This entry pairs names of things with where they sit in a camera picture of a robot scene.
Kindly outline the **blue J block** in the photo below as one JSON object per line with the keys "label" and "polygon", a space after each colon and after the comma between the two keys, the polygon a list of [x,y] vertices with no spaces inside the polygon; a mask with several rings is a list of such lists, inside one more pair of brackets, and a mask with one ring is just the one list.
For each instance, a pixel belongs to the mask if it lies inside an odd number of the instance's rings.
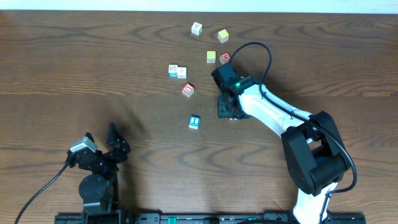
{"label": "blue J block", "polygon": [[199,125],[200,125],[200,117],[191,116],[189,119],[188,127],[191,129],[198,129]]}

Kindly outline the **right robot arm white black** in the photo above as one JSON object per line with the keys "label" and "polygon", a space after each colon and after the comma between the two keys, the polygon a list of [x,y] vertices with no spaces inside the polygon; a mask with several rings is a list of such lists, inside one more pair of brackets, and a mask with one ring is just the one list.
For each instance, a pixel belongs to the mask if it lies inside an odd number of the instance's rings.
{"label": "right robot arm white black", "polygon": [[298,187],[293,214],[299,223],[322,223],[330,197],[353,169],[333,118],[302,111],[271,93],[254,77],[240,77],[229,64],[211,74],[221,95],[220,118],[254,117],[281,138],[288,172]]}

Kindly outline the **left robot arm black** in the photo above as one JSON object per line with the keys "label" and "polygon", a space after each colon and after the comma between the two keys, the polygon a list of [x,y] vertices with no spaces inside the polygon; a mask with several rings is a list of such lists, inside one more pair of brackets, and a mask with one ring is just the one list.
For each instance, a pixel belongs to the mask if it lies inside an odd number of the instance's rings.
{"label": "left robot arm black", "polygon": [[91,172],[79,185],[83,211],[89,215],[111,213],[119,208],[118,164],[127,161],[131,148],[113,122],[109,124],[106,145],[111,150],[100,151],[91,133],[86,133],[67,152],[66,164]]}

